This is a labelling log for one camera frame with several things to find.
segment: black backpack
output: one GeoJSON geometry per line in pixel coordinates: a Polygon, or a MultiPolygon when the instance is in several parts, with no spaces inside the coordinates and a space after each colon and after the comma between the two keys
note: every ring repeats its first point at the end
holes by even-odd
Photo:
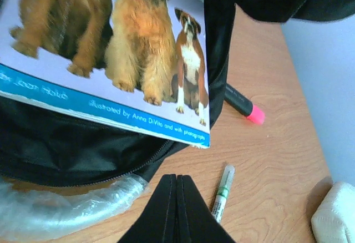
{"type": "MultiPolygon", "coordinates": [[[[211,127],[224,102],[235,2],[270,22],[331,21],[355,12],[355,0],[204,0],[211,127]]],[[[166,157],[187,147],[3,97],[0,116],[0,175],[47,186],[90,185],[129,173],[149,182],[166,157]]]]}
{"type": "MultiPolygon", "coordinates": [[[[221,113],[235,6],[205,0],[210,123],[221,113]]],[[[186,144],[113,128],[0,97],[0,175],[70,187],[136,173],[150,181],[186,144]]]]}

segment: pink highlighter cap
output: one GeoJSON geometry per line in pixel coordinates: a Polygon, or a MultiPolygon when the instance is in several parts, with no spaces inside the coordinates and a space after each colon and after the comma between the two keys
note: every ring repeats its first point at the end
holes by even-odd
{"type": "Polygon", "coordinates": [[[251,114],[247,117],[248,120],[252,121],[255,124],[262,125],[265,120],[265,114],[260,108],[256,105],[253,105],[253,110],[251,114]]]}

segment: white cloth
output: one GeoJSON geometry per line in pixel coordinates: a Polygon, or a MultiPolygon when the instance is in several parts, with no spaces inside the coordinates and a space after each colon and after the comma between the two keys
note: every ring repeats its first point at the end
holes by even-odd
{"type": "Polygon", "coordinates": [[[312,216],[312,230],[318,243],[355,243],[354,186],[332,186],[312,216]]]}

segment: boxer dog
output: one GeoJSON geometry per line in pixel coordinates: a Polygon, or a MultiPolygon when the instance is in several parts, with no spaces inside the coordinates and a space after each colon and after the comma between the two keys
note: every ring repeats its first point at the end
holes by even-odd
{"type": "Polygon", "coordinates": [[[184,113],[184,104],[206,125],[204,109],[209,103],[205,88],[205,58],[197,35],[201,33],[200,24],[188,13],[175,8],[182,30],[176,40],[177,74],[171,81],[172,98],[177,102],[176,111],[184,113]]]}

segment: book cover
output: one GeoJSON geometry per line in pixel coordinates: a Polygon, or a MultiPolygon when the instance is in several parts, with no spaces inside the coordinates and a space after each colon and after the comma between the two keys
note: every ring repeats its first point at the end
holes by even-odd
{"type": "Polygon", "coordinates": [[[210,146],[200,0],[3,0],[0,95],[210,146]]]}

